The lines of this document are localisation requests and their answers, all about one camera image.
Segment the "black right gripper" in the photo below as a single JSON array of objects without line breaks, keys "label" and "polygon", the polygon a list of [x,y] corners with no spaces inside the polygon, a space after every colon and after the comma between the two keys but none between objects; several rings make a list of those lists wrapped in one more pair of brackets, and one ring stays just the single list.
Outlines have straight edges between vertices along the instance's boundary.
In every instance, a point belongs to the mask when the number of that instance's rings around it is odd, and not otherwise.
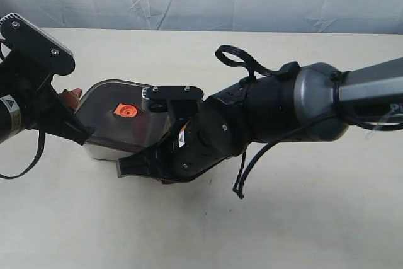
[{"label": "black right gripper", "polygon": [[174,162],[179,159],[178,137],[183,126],[199,111],[200,103],[174,106],[168,114],[171,126],[161,139],[145,149],[120,158],[116,163],[119,178],[139,176],[161,181],[163,185],[187,183],[194,178],[174,172]]}]

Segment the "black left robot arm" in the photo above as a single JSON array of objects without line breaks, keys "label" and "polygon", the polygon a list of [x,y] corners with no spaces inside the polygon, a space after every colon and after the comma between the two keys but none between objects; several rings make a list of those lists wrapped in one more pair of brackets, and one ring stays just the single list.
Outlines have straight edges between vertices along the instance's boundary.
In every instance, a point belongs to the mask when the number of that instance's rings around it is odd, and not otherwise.
[{"label": "black left robot arm", "polygon": [[1,141],[23,130],[35,129],[80,145],[92,134],[52,86],[55,75],[75,69],[69,52],[50,42],[15,44],[1,39],[9,49],[1,54]]}]

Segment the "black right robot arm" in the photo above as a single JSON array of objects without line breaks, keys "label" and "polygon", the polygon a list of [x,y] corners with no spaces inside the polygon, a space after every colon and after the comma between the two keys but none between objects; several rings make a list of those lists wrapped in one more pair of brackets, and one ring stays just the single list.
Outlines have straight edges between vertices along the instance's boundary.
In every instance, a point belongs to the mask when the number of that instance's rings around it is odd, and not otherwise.
[{"label": "black right robot arm", "polygon": [[345,72],[323,62],[291,62],[272,76],[250,70],[209,97],[197,87],[148,87],[142,108],[168,114],[170,127],[119,159],[118,175],[187,183],[253,142],[332,142],[350,125],[401,128],[402,59]]}]

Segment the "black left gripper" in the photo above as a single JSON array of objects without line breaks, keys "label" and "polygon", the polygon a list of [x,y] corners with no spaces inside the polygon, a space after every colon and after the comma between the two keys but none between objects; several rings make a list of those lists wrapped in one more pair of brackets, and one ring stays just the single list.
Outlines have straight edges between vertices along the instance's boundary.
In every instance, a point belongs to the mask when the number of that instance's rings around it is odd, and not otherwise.
[{"label": "black left gripper", "polygon": [[1,54],[1,141],[35,129],[83,145],[91,135],[75,116],[82,89],[56,92],[55,75],[75,69],[70,50],[51,42],[4,42]]}]

